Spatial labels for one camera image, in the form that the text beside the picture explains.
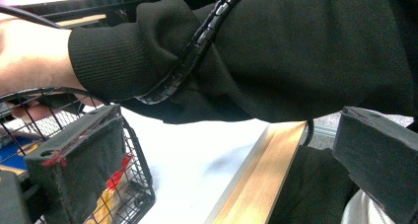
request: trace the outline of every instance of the wooden edge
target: wooden edge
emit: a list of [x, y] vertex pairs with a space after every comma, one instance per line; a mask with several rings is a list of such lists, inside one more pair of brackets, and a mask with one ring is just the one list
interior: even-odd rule
[[92, 16], [81, 18], [81, 19], [58, 22], [56, 24], [61, 27], [65, 27], [69, 29], [69, 28], [85, 26], [88, 24], [95, 24], [95, 23], [98, 23], [99, 20], [102, 20], [105, 18], [106, 18], [105, 15], [92, 15]]
[[305, 122], [268, 125], [205, 223], [266, 223], [305, 125]]

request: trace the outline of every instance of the shopping basket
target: shopping basket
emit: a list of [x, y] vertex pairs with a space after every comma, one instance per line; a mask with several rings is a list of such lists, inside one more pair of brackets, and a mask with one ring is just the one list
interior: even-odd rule
[[0, 97], [0, 123], [0, 223], [137, 223], [153, 206], [147, 162], [118, 105], [33, 89]]

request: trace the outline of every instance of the black sleeve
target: black sleeve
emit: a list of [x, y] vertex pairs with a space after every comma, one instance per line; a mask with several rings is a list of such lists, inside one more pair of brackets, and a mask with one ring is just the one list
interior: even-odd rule
[[416, 114], [414, 80], [388, 0], [243, 0], [202, 64], [153, 106], [132, 99], [174, 66], [210, 6], [142, 4], [137, 23], [73, 31], [89, 91], [165, 122], [304, 120], [343, 106]]

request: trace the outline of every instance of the black cable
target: black cable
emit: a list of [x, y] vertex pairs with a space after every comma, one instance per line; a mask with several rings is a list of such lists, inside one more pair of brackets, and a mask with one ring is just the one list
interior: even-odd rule
[[305, 139], [302, 146], [310, 145], [311, 141], [314, 138], [314, 120], [313, 119], [310, 119], [310, 120], [307, 121], [307, 127], [308, 127], [307, 138]]
[[18, 8], [0, 5], [0, 13], [12, 15], [20, 19], [26, 20], [28, 22], [32, 22], [34, 24], [40, 24], [40, 25], [44, 25], [44, 26], [52, 27], [56, 29], [63, 29], [61, 26], [55, 24], [54, 22], [49, 21], [48, 19], [45, 19], [41, 16], [38, 16], [36, 14], [30, 13], [30, 12], [27, 12], [25, 10], [21, 10]]
[[215, 7], [206, 20], [195, 32], [190, 43], [185, 47], [174, 68], [156, 86], [145, 94], [135, 97], [138, 101], [152, 105], [170, 97], [191, 73], [201, 63], [216, 33], [234, 6], [241, 0], [217, 0]]
[[71, 20], [74, 18], [82, 18], [82, 17], [95, 15], [95, 14], [105, 14], [105, 13], [114, 12], [117, 10], [135, 9], [135, 7], [141, 3], [143, 3], [143, 1], [141, 0], [130, 1], [130, 2], [123, 2], [120, 4], [91, 7], [91, 8], [78, 9], [78, 10], [69, 10], [69, 11], [64, 11], [60, 13], [46, 14], [42, 16], [48, 20], [58, 22], [58, 21]]

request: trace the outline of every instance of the black object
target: black object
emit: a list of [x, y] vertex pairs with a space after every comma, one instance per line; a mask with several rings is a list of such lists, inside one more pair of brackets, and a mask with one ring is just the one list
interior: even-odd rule
[[268, 224], [341, 224], [359, 190], [348, 174], [331, 149], [299, 146]]
[[36, 14], [30, 13], [30, 12], [27, 12], [18, 8], [0, 5], [0, 13], [12, 15], [20, 19], [30, 21], [35, 24], [45, 25], [48, 27], [56, 28], [56, 29], [62, 29], [59, 25], [53, 22], [50, 22], [41, 16], [38, 16]]
[[190, 72], [200, 64], [206, 51], [234, 6], [241, 0], [217, 0], [206, 20], [191, 38], [174, 68], [145, 94], [135, 97], [144, 104], [157, 104], [171, 96]]
[[414, 117], [414, 121], [406, 126], [411, 131], [414, 131], [415, 133], [418, 133], [418, 117]]
[[375, 112], [344, 108], [333, 155], [395, 223], [418, 222], [418, 134]]
[[120, 169], [124, 156], [119, 106], [86, 113], [25, 157], [30, 179], [44, 188], [47, 223], [83, 223]]
[[65, 20], [71, 20], [75, 18], [82, 18], [89, 15], [112, 13], [118, 10], [130, 10], [135, 9], [139, 4], [144, 3], [144, 0], [134, 0], [119, 4], [112, 4], [107, 6], [91, 7], [86, 9], [69, 10], [60, 13], [42, 15], [50, 21], [60, 22]]
[[[95, 24], [98, 26], [106, 26], [109, 22], [109, 19], [113, 19], [115, 15], [121, 13], [116, 9], [105, 9], [107, 6], [113, 6], [118, 4], [123, 4], [125, 0], [67, 0], [67, 1], [58, 1], [58, 2], [49, 2], [49, 3], [39, 3], [32, 5], [19, 6], [20, 9], [26, 10], [28, 12], [34, 13], [38, 16], [50, 16], [51, 21], [65, 21], [72, 20], [74, 18], [82, 18], [88, 16], [92, 12], [88, 13], [91, 9], [103, 8], [98, 12], [93, 12], [92, 14], [106, 14], [106, 20], [102, 23]], [[80, 13], [79, 10], [86, 10], [84, 13]]]
[[[87, 92], [68, 88], [26, 90], [0, 97], [0, 103], [5, 102], [8, 103], [4, 104], [6, 107], [2, 109], [2, 114], [8, 114], [12, 110], [23, 110], [27, 119], [0, 119], [0, 139], [9, 141], [7, 146], [12, 148], [11, 153], [0, 156], [1, 169], [4, 167], [16, 170], [14, 166], [22, 166], [24, 156], [40, 153], [39, 161], [31, 160], [31, 164], [28, 165], [33, 177], [29, 177], [25, 172], [28, 167], [20, 167], [17, 171], [22, 172], [18, 181], [28, 208], [26, 215], [29, 214], [33, 223], [44, 223], [41, 215], [49, 218], [48, 223], [59, 222], [59, 219], [53, 220], [51, 217], [58, 213], [59, 208], [61, 211], [64, 210], [62, 201], [75, 204], [71, 206], [74, 209], [64, 215], [79, 219], [67, 219], [59, 223], [83, 223], [85, 218], [98, 218], [90, 223], [137, 223], [153, 206], [155, 194], [150, 170], [138, 138], [121, 116], [118, 106], [95, 106], [98, 103], [107, 103]], [[46, 107], [43, 116], [30, 113], [34, 102], [43, 102]], [[91, 106], [81, 107], [81, 102]], [[101, 115], [104, 115], [103, 119], [98, 120], [98, 116]], [[77, 133], [83, 131], [87, 133], [77, 137]], [[70, 141], [71, 138], [76, 138], [74, 141], [78, 144], [66, 150], [66, 144], [73, 142]], [[62, 149], [48, 156], [50, 151], [56, 148]], [[121, 165], [121, 157], [124, 161], [128, 158], [126, 166]], [[40, 162], [41, 159], [49, 162], [36, 167], [36, 162]], [[105, 187], [117, 181], [117, 176], [113, 174], [116, 170], [115, 174], [120, 174], [123, 182], [118, 183], [113, 193], [107, 192], [104, 200], [100, 194]], [[51, 177], [39, 179], [46, 174], [50, 174]], [[55, 187], [62, 187], [59, 192], [66, 193], [52, 198], [56, 195], [53, 193]], [[11, 186], [0, 187], [0, 192], [12, 192], [14, 189]], [[114, 200], [113, 206], [106, 206], [108, 198]], [[14, 204], [13, 207], [8, 211], [8, 215], [20, 217], [20, 206]], [[111, 220], [103, 220], [104, 215]]]
[[307, 138], [305, 139], [304, 143], [301, 144], [301, 146], [308, 146], [312, 142], [314, 138], [314, 120], [309, 119], [307, 121], [307, 127], [308, 127], [308, 134]]
[[0, 170], [0, 197], [1, 224], [31, 223], [21, 186], [14, 173]]

